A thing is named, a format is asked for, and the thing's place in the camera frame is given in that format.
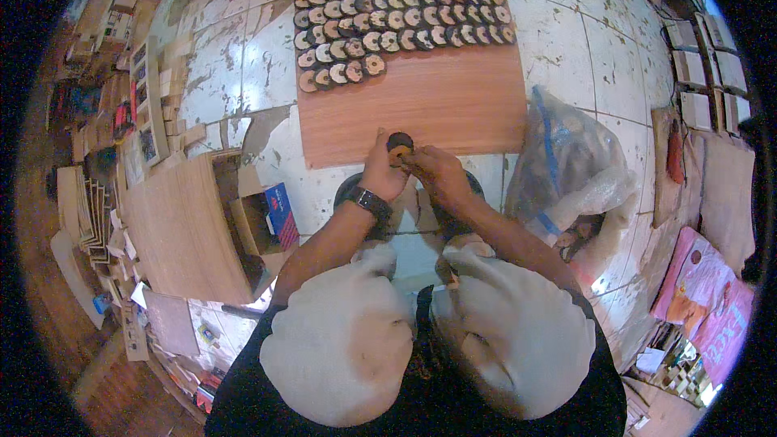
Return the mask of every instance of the watch strap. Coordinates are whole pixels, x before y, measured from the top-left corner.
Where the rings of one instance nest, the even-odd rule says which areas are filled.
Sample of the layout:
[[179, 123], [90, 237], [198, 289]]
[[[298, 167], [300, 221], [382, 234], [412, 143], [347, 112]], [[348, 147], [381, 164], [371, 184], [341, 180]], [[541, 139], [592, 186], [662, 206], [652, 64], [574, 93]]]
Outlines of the watch strap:
[[391, 206], [380, 196], [361, 186], [351, 188], [345, 195], [345, 199], [367, 209], [378, 221], [385, 221], [391, 217]]

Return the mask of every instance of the orange wooden board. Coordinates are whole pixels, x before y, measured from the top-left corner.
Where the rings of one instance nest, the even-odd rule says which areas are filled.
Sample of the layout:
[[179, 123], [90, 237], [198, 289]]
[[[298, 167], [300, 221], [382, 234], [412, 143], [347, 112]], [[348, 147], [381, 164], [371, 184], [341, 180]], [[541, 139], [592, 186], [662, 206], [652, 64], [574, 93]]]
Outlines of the orange wooden board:
[[457, 155], [520, 151], [526, 94], [517, 45], [381, 56], [386, 73], [361, 84], [297, 88], [308, 168], [364, 162], [379, 126]]

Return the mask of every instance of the stack of boards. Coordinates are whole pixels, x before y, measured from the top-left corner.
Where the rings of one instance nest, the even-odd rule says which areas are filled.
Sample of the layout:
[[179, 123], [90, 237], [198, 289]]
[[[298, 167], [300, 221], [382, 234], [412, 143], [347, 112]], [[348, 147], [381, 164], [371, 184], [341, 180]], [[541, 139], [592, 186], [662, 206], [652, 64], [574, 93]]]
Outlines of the stack of boards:
[[312, 93], [386, 71], [382, 54], [515, 43], [506, 0], [295, 0], [299, 87]]
[[[60, 168], [57, 170], [57, 201], [63, 228], [71, 238], [78, 237], [78, 246], [89, 256], [91, 264], [109, 264], [111, 255], [106, 245], [110, 238], [112, 208], [105, 187], [95, 179], [86, 179], [81, 166]], [[75, 216], [69, 216], [68, 209], [77, 209], [77, 228], [73, 226]]]

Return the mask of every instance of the white tiled floor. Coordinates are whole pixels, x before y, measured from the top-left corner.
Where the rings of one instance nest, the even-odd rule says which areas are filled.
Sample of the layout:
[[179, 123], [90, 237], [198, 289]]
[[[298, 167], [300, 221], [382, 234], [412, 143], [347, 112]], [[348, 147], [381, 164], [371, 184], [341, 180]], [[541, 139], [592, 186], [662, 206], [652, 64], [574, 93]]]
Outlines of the white tiled floor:
[[[620, 252], [590, 296], [617, 348], [618, 335], [633, 326], [628, 321], [646, 314], [645, 307], [635, 305], [634, 294], [644, 289], [639, 272], [646, 247], [650, 251], [655, 238], [650, 228], [654, 199], [650, 109], [665, 106], [673, 92], [661, 20], [648, 0], [508, 1], [518, 25], [527, 90], [545, 85], [550, 93], [604, 123], [620, 140], [639, 180], [642, 192], [636, 212], [642, 214], [634, 217]], [[181, 116], [189, 125], [208, 124], [208, 137], [188, 155], [241, 145], [250, 122], [244, 117], [291, 105], [288, 119], [274, 124], [267, 145], [251, 152], [252, 162], [264, 182], [286, 183], [300, 233], [315, 233], [331, 216], [337, 187], [361, 166], [305, 167], [296, 110], [291, 0], [183, 2], [162, 0], [151, 31], [163, 43], [176, 34], [194, 32]], [[252, 118], [263, 121], [262, 115]], [[224, 132], [228, 145], [221, 141]], [[463, 157], [462, 163], [480, 180], [491, 206], [502, 209], [517, 159], [515, 154], [498, 153]], [[415, 222], [405, 212], [400, 228], [404, 234], [393, 241], [400, 249], [398, 273], [433, 270], [426, 265], [436, 252], [414, 234]], [[614, 353], [616, 359], [621, 357], [619, 350]]]

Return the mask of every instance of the wooden frame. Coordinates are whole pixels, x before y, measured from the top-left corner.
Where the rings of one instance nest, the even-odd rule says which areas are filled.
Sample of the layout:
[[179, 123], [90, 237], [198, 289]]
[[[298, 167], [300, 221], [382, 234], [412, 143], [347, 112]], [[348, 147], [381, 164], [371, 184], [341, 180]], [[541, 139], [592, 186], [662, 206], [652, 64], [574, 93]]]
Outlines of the wooden frame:
[[[159, 64], [156, 46], [156, 36], [148, 36], [130, 56], [130, 81], [135, 82], [135, 96], [137, 97], [140, 91], [145, 92], [145, 98], [137, 106], [137, 112], [141, 156], [149, 168], [170, 155], [159, 96]], [[147, 151], [150, 146], [153, 148], [153, 153]]]

